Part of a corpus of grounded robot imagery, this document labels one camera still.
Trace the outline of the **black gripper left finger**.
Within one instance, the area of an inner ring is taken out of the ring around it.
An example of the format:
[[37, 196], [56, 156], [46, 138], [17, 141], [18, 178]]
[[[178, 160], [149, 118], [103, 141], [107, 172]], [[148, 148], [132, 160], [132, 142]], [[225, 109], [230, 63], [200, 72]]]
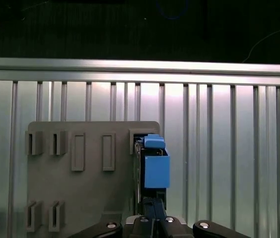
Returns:
[[102, 220], [71, 238], [152, 238], [157, 218], [156, 199], [145, 198], [141, 202], [143, 214], [137, 215], [131, 223], [122, 225], [119, 221]]

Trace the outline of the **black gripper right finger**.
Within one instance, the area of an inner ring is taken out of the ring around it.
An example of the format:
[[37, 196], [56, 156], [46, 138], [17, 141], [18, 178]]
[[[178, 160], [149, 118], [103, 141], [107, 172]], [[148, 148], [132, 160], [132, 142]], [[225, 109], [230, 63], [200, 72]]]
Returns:
[[246, 235], [217, 223], [200, 220], [189, 227], [174, 216], [168, 216], [162, 199], [156, 199], [156, 221], [162, 238], [247, 238]]

